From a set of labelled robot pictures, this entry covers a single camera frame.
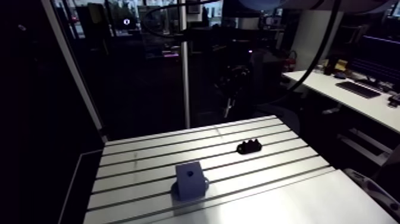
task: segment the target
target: white desk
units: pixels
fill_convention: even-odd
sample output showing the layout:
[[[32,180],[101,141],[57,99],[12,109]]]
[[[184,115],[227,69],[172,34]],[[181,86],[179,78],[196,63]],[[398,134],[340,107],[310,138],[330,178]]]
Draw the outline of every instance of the white desk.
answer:
[[[235,152],[254,138],[260,152]],[[189,161],[210,186],[177,202],[174,167]],[[275,116],[109,142],[88,209],[84,224],[396,223]]]
[[[286,73],[285,76],[298,81],[304,73],[305,71],[295,71]],[[335,85],[344,81],[352,80],[311,73],[303,85],[400,133],[400,107],[388,107],[389,94],[382,93],[379,97],[367,99]]]

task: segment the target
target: metal pole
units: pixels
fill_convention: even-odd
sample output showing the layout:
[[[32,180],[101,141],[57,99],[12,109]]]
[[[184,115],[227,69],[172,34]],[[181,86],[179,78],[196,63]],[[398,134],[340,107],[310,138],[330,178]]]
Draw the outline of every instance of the metal pole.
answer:
[[[67,62],[68,68],[71,71],[71,74],[74,78],[75,84],[78,87],[78,90],[80,92],[80,95],[83,98],[83,101],[85,102],[86,108],[89,111],[90,116],[92,117],[92,120],[97,128],[98,131],[102,129],[102,123],[100,121],[100,118],[97,114],[96,108],[92,102],[91,97],[89,96],[88,91],[86,90],[86,86],[82,78],[80,77],[79,70],[75,64],[74,58],[72,56],[72,53],[68,47],[67,40],[64,37],[63,30],[61,29],[60,24],[58,23],[57,16],[55,15],[53,6],[51,4],[51,1],[49,0],[42,0],[42,5],[46,11],[47,17],[49,19],[50,25],[53,29],[54,35],[57,39],[57,42],[61,48],[61,52],[65,58],[65,61]],[[107,142],[108,139],[106,136],[102,136],[103,142]]]
[[[104,1],[104,5],[105,9],[107,10],[108,22],[111,25],[112,34],[114,35],[114,37],[117,37],[117,32],[115,31],[114,18],[113,15],[111,14],[110,4],[108,3],[108,0]]]
[[[186,7],[180,7],[180,30],[186,29]],[[190,128],[190,104],[189,104],[189,72],[188,72],[188,42],[181,43],[182,76],[183,76],[183,103],[185,105],[185,126]]]

